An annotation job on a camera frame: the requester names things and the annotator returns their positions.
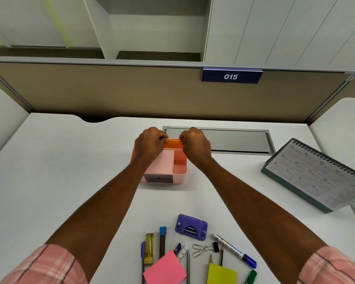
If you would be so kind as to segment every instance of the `green marker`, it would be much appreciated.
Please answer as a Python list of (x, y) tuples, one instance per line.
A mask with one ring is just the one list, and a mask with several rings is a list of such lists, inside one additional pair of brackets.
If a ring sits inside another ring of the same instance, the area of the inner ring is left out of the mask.
[(249, 276), (247, 277), (245, 284), (253, 284), (257, 274), (258, 273), (256, 273), (256, 271), (254, 269), (252, 269)]

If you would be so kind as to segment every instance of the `desk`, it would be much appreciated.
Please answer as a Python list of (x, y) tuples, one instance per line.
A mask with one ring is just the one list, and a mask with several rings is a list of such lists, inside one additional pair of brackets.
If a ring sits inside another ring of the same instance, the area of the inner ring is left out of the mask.
[[(318, 146), (305, 124), (173, 120), (118, 117), (86, 123), (73, 115), (30, 114), (0, 152), (0, 279), (49, 236), (90, 196), (130, 161), (135, 138), (156, 126), (268, 129), (276, 150), (290, 138)], [(260, 172), (268, 156), (213, 154), (228, 171), (289, 211), (329, 245), (355, 260), (355, 215), (349, 206), (323, 214)], [(256, 283), (277, 283), (209, 180), (188, 162), (185, 183), (140, 184), (92, 284), (139, 283), (140, 243), (145, 233), (167, 226), (166, 251), (194, 239), (173, 230), (178, 214), (208, 222), (218, 233), (258, 262)], [(155, 234), (154, 255), (159, 255)], [(212, 242), (207, 237), (205, 244)], [(191, 281), (206, 283), (209, 253), (191, 258)], [(218, 263), (219, 253), (213, 253)], [(238, 272), (241, 283), (249, 268), (224, 253), (224, 266)]]

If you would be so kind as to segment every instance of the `pink desk organizer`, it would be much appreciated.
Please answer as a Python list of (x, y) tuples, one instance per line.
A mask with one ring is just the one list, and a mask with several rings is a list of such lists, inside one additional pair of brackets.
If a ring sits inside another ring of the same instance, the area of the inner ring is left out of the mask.
[(179, 140), (169, 140), (161, 154), (152, 162), (141, 182), (182, 184), (187, 173), (187, 157)]

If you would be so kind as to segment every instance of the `pink plaid shirt sleeve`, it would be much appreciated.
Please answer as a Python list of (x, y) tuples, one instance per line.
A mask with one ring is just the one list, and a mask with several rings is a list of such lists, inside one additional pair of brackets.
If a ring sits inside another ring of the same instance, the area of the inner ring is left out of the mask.
[(87, 284), (84, 271), (65, 248), (45, 244), (10, 272), (0, 284)]
[(355, 262), (333, 247), (322, 247), (305, 263), (297, 283), (355, 284)]

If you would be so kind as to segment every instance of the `person's left hand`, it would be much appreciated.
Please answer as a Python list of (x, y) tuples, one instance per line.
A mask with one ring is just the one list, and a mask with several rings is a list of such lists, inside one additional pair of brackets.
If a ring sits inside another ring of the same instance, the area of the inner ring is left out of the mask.
[(168, 135), (156, 127), (145, 129), (135, 140), (134, 158), (142, 159), (151, 164), (162, 152), (167, 140)]

